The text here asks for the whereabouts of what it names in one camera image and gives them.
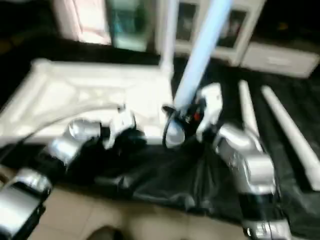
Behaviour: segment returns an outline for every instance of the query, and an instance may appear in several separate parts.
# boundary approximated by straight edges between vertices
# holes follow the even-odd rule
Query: black fabric sheet
[[[35,41],[5,58],[5,66],[20,65],[20,70],[12,73],[12,88],[1,90],[4,92],[0,98],[3,103],[23,79],[30,61],[38,57],[112,63],[120,63],[123,59],[124,63],[135,64],[157,64],[159,60],[153,54],[104,46],[52,39],[41,41],[41,44]],[[177,90],[186,62],[183,58],[175,61],[173,94]],[[288,214],[292,233],[307,239],[320,239],[320,193],[310,190],[303,167],[260,90],[263,84],[271,86],[320,157],[318,77],[293,79],[231,68],[212,61],[201,86],[212,82],[221,83],[222,121],[241,125],[238,91],[241,79],[249,82],[258,128],[276,169],[282,205]],[[28,164],[40,147],[42,146],[24,145],[6,158],[4,163],[15,168]],[[241,209],[232,176],[210,146],[200,145],[191,139],[186,146],[174,151],[166,151],[161,146],[139,146],[135,150],[130,147],[122,150],[120,155],[118,153],[100,149],[94,154],[84,154],[82,160],[71,168],[65,182],[114,199],[154,203],[240,223]]]

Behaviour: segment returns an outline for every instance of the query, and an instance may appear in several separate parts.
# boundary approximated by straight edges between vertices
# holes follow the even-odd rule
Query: white plastic rod
[[[201,31],[194,44],[176,92],[174,99],[174,107],[176,109],[180,109],[192,102],[210,56],[217,45],[232,2],[232,0],[211,0]]]
[[[256,120],[254,106],[251,100],[248,82],[241,80],[239,82],[241,113],[244,125],[259,136],[258,124]]]
[[[178,24],[179,0],[166,0],[166,19],[164,34],[164,46],[162,48],[161,69],[173,71],[176,34]]]
[[[262,94],[298,155],[312,189],[320,191],[320,161],[316,153],[312,150],[274,91],[268,86],[263,86]]]

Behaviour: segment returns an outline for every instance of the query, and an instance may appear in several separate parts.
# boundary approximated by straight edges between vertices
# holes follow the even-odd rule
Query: beige floor tile
[[[130,204],[132,203],[110,199],[97,200],[82,231],[81,239],[86,238],[94,230],[105,225],[122,229],[126,224],[125,215]]]
[[[28,240],[78,240],[78,238],[67,232],[38,225]]]
[[[81,239],[109,225],[129,240],[181,240],[187,233],[187,215],[151,204],[99,200],[93,208]]]
[[[47,227],[79,235],[93,209],[94,198],[62,188],[55,188],[45,203],[40,223]]]
[[[128,231],[133,240],[182,240],[187,239],[187,223],[186,214],[155,207],[155,212],[131,217]]]
[[[188,240],[247,240],[242,228],[208,217],[190,216]]]

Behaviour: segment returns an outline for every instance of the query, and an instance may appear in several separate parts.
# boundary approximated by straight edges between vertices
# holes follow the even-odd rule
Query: cabinet drawer
[[[319,56],[315,53],[252,42],[241,66],[252,70],[307,78],[318,62]]]

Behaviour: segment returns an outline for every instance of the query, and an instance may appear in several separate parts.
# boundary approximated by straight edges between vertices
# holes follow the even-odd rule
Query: light blue tube
[[[233,0],[211,0],[201,31],[185,67],[174,98],[174,107],[189,105],[198,89],[222,28],[229,15]]]

